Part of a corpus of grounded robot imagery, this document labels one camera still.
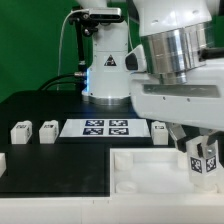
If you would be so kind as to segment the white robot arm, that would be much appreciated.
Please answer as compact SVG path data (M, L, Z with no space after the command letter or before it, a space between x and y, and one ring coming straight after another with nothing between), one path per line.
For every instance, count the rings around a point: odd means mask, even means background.
M128 51L127 23L108 0L76 0L93 37L85 100L129 99L140 118L166 124L178 144L184 125L224 132L224 55L211 44L220 0L126 0L140 44Z

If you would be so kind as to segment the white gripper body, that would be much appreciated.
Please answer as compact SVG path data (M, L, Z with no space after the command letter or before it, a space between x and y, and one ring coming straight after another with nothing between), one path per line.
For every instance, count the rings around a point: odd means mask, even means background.
M182 85L160 85L153 75L132 74L130 92L141 118L224 131L224 59L188 71Z

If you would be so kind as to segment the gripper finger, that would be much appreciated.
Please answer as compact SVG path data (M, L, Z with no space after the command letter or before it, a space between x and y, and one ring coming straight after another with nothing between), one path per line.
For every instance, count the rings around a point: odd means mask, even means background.
M167 123L167 130L174 141L177 150L186 152L186 134L180 124Z
M214 156L217 152L215 149L215 142L219 134L218 130L213 129L200 129L201 140L197 145L199 156Z

